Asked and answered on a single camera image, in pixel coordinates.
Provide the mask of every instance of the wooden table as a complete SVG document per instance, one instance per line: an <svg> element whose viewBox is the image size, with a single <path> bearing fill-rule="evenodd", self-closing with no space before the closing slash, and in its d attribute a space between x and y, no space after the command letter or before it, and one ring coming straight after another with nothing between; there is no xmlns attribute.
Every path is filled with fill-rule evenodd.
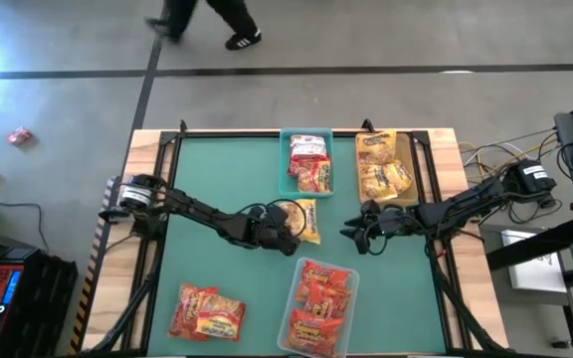
<svg viewBox="0 0 573 358"><path fill-rule="evenodd" d="M464 166L454 130L451 128L421 128L416 130L427 130L429 132L442 198L447 199L467 190L468 182L466 181ZM160 134L164 131L168 130L136 130L133 133L125 169L122 173L123 178L127 178L132 174L153 172L154 162L159 148ZM231 132L232 129L201 129L200 131ZM171 155L166 155L163 161L164 177L167 177L170 157ZM422 170L426 172L425 161L421 161ZM425 181L428 180L427 177L427 175L423 175ZM110 245L124 238L129 232L129 228L130 224L118 224L113 226L108 233L107 244ZM477 225L468 224L466 230L475 234L478 233ZM97 248L101 232L102 226L99 226L95 233L95 245L91 253L89 272L81 297L77 322L75 324L75 334L71 342L71 353L74 353L79 347L83 349L92 348L100 342L123 312L129 300L138 252L138 239L130 239L112 248L104 258L99 260ZM475 238L459 235L452 241L452 245L464 302L489 335L497 343L507 347L507 339L482 243ZM94 281L95 274L97 274L98 281L94 290L92 288L92 282ZM446 302L454 346L462 347L457 316L447 299ZM136 316L136 323L132 335L133 339L130 345L134 348L138 345L138 337L140 337L143 325L142 311L144 311L144 305L145 302L141 304Z"/></svg>

